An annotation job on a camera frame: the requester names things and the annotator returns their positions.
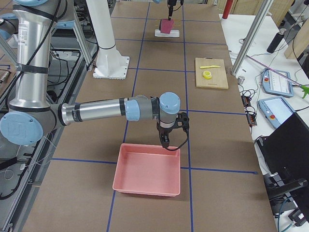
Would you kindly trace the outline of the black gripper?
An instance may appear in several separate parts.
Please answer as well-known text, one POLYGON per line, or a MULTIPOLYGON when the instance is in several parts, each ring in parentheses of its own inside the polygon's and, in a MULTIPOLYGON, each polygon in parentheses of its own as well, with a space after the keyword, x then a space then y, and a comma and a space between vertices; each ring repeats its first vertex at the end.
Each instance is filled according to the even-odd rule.
POLYGON ((176 115, 175 119, 170 123, 165 123, 162 120, 157 122, 157 130, 159 132, 160 143, 164 148, 169 147, 169 133, 173 129, 182 128, 185 133, 189 133, 189 117, 186 112, 180 112, 176 115))
POLYGON ((168 15, 168 17, 172 17, 172 14, 173 14, 173 8, 174 8, 174 6, 173 6, 173 5, 168 5, 168 9, 169 9, 169 15, 168 15))

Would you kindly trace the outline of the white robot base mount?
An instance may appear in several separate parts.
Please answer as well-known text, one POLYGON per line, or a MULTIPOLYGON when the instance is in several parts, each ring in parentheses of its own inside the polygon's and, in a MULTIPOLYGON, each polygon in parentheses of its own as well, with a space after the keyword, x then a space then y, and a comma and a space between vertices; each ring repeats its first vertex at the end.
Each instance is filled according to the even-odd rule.
POLYGON ((99 46, 94 78, 126 78, 129 57, 122 56, 116 48, 108 2, 106 0, 86 1, 99 46))

